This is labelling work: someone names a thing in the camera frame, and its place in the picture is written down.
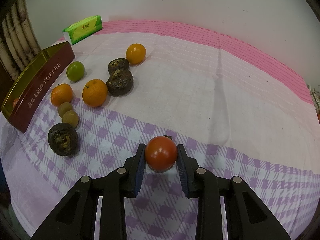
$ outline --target tablecloth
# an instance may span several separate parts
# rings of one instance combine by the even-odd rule
[[[133,89],[88,107],[81,98],[86,82],[106,81],[108,63],[125,57],[132,43],[147,50],[146,59],[130,67]],[[0,115],[0,158],[28,234],[81,176],[106,176],[139,143],[164,134],[217,176],[241,176],[292,239],[308,225],[320,196],[320,127],[301,76],[245,42],[176,22],[106,22],[72,48],[84,78],[73,83],[64,71],[25,134]],[[71,85],[80,116],[73,158],[54,154],[47,141],[50,127],[61,122],[50,102],[58,83]],[[125,213],[128,239],[195,237],[197,200],[184,197],[176,166],[165,173],[147,168],[139,196],[125,199]]]

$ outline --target purple checkered pattern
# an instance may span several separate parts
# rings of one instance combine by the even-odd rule
[[[108,108],[92,109],[79,98],[73,105],[80,116],[80,143],[75,157],[60,157],[48,145],[49,128],[60,122],[49,95],[41,102],[27,133],[19,134],[27,159],[61,197],[81,176],[106,176],[133,156],[139,143],[167,134],[176,144],[184,144],[189,156],[217,176],[241,176],[292,238],[313,216],[320,193],[319,174],[252,159],[233,148],[204,144]],[[175,169],[162,174],[147,169],[139,196],[126,199],[125,206],[128,239],[194,239],[197,200],[184,197]],[[226,237],[225,214],[223,222]]]

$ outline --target pink stripe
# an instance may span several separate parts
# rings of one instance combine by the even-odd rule
[[[223,49],[268,73],[287,86],[301,100],[313,104],[309,90],[300,75],[261,50],[228,35],[193,25],[165,21],[123,20],[104,22],[102,26],[103,29],[94,35],[118,32],[154,33]]]

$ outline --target bamboo pattern curtain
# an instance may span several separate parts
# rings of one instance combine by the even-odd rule
[[[24,0],[17,0],[14,3],[0,29],[0,60],[15,81],[21,71],[40,52],[30,28]]]

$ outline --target metal screw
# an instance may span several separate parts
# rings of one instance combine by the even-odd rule
[[[90,180],[90,177],[89,176],[82,176],[80,180],[81,180],[81,182],[86,183]]]
[[[124,167],[121,167],[121,168],[119,168],[119,169],[117,170],[117,172],[118,172],[119,174],[124,174],[124,173],[127,172],[127,169],[124,168]]]
[[[233,181],[234,181],[235,183],[240,183],[240,182],[242,181],[242,179],[241,179],[240,177],[238,177],[238,176],[234,176],[234,177],[233,177]]]
[[[199,174],[205,174],[205,169],[204,168],[198,168],[196,171]]]

